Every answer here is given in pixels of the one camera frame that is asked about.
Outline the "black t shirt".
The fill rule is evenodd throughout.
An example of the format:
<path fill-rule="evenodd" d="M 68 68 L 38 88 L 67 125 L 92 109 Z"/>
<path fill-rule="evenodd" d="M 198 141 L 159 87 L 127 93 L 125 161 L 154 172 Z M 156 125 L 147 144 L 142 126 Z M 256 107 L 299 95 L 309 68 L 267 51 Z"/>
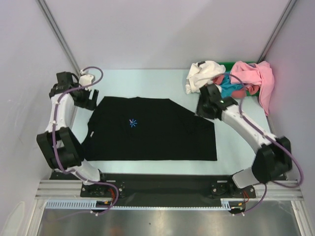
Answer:
<path fill-rule="evenodd" d="M 106 96 L 82 143 L 88 161 L 216 161 L 214 124 L 170 99 Z"/>

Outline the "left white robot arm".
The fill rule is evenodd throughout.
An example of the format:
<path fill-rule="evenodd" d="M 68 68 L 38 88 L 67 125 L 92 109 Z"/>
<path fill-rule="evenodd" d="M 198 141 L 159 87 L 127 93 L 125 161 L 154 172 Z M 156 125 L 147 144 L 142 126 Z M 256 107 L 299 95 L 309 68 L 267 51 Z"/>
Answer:
<path fill-rule="evenodd" d="M 85 159 L 83 147 L 70 128 L 76 107 L 90 111 L 96 108 L 98 90 L 93 91 L 91 98 L 90 93 L 80 89 L 63 94 L 52 89 L 49 93 L 52 103 L 50 120 L 36 141 L 51 169 L 74 175 L 85 185 L 92 185 L 91 190 L 102 197 L 108 193 L 109 185 L 101 180 L 100 170 Z"/>

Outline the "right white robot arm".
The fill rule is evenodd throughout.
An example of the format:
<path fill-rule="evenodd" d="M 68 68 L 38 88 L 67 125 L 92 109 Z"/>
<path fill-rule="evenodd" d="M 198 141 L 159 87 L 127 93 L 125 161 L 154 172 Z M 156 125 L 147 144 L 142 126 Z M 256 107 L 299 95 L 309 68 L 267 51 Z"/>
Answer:
<path fill-rule="evenodd" d="M 288 138 L 278 138 L 264 131 L 242 111 L 240 104 L 233 98 L 209 98 L 200 95 L 196 114 L 226 123 L 250 145 L 255 153 L 251 167 L 232 175 L 233 181 L 227 185 L 230 196 L 239 197 L 244 193 L 245 187 L 260 183 L 267 184 L 292 170 Z"/>

